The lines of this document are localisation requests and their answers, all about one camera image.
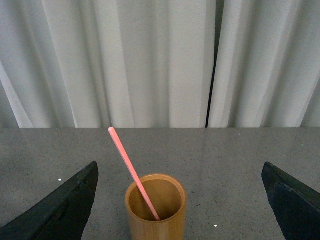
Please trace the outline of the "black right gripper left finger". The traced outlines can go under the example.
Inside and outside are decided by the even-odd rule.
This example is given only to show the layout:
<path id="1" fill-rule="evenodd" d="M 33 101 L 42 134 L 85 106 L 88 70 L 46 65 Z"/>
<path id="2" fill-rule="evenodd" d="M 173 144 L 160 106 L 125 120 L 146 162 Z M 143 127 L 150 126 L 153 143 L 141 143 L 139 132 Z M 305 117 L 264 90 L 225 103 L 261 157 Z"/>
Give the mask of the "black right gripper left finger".
<path id="1" fill-rule="evenodd" d="M 0 229 L 2 240 L 80 240 L 99 179 L 92 161 L 28 211 Z"/>

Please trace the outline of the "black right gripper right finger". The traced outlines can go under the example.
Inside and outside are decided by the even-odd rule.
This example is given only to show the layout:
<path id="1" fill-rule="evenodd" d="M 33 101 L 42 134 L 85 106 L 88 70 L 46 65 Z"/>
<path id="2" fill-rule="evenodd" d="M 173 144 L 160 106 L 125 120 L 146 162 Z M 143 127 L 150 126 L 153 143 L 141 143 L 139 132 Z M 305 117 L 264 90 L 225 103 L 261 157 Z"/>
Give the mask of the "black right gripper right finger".
<path id="1" fill-rule="evenodd" d="M 320 238 L 320 193 L 270 162 L 261 173 L 269 205 L 287 240 Z"/>

